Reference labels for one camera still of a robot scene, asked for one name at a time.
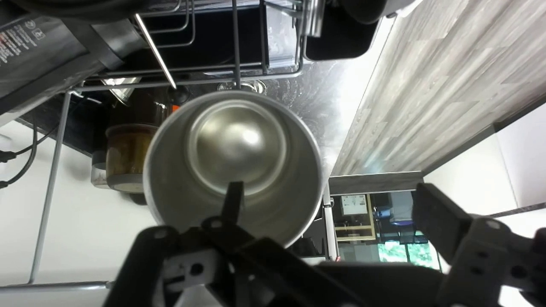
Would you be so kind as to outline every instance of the white wall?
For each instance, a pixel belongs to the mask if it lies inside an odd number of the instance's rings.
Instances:
[[[12,150],[24,148],[33,137],[19,123],[2,126],[0,135],[11,138],[4,143],[11,143]],[[14,186],[0,189],[0,285],[30,280],[53,148],[53,140],[41,143],[31,171]],[[19,172],[26,157],[9,162],[0,179]],[[64,147],[38,283],[115,280],[135,235],[156,225],[147,206],[117,191],[98,189],[89,177],[91,159]]]
[[[546,203],[546,106],[497,135],[518,205]]]
[[[497,135],[431,172],[425,181],[470,213],[490,215],[518,206]]]

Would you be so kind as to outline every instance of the dish rack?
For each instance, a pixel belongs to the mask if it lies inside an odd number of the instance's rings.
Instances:
[[[77,92],[98,92],[115,89],[154,89],[154,87],[180,87],[180,85],[205,85],[205,84],[231,84],[239,89],[246,80],[268,80],[297,77],[304,68],[306,41],[309,34],[309,17],[314,12],[316,0],[171,0],[151,5],[147,12],[135,15],[135,26],[149,44],[158,67],[154,68],[122,68],[101,72],[89,77],[82,85],[76,87]],[[239,14],[245,9],[260,10],[260,62],[241,62],[241,31]],[[171,65],[166,62],[164,53],[178,53],[195,44],[198,36],[198,14],[231,12],[233,15],[233,62],[219,65],[185,67]],[[284,31],[294,31],[294,46],[285,48],[294,55],[291,63],[272,65],[270,58],[270,34],[279,29],[268,29],[270,12],[282,15],[292,24],[284,26]],[[169,17],[176,19],[176,26],[154,27],[154,19]],[[178,43],[163,43],[161,38],[187,38]]]

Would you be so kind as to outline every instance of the wire rack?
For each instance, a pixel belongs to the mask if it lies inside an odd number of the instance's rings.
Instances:
[[[88,79],[76,90],[79,92],[94,92],[94,90],[111,90],[111,89],[152,89],[152,87],[180,87],[180,85],[205,85],[205,84],[233,84],[234,89],[241,87],[241,82],[246,80],[267,80],[267,79],[289,79],[297,77],[304,68],[304,53],[306,53],[306,24],[309,12],[309,0],[291,0],[289,5],[279,2],[258,0],[255,7],[260,9],[260,62],[241,63],[241,33],[239,33],[239,10],[253,5],[243,4],[238,0],[221,0],[214,5],[200,5],[200,0],[176,0],[171,4],[158,4],[147,12],[135,15],[135,26],[146,38],[149,51],[154,55],[158,67],[156,68],[132,68],[132,70],[113,70],[103,72]],[[169,67],[164,60],[164,53],[169,55],[190,48],[195,44],[198,36],[198,14],[210,12],[231,12],[233,15],[233,63],[221,65],[202,65],[202,67]],[[292,19],[292,27],[296,31],[296,48],[294,48],[294,63],[285,67],[272,67],[268,58],[270,41],[268,41],[268,10],[277,10]],[[154,27],[154,19],[171,17],[176,19],[176,26],[169,27]],[[171,38],[187,38],[178,39],[178,43],[163,43],[163,36]]]

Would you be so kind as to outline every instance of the stainless steel pot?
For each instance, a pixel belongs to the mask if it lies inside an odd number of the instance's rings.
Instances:
[[[239,225],[291,246],[313,222],[323,193],[318,145],[279,102],[216,92],[175,113],[146,160],[147,201],[180,232],[219,215],[231,181],[245,181]]]

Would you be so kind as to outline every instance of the metal pot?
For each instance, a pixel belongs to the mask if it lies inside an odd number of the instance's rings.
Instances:
[[[318,213],[318,145],[279,102],[251,92],[216,92],[188,102],[156,133],[146,160],[146,196],[156,218],[180,232],[219,215],[231,181],[245,181],[239,225],[291,246]]]

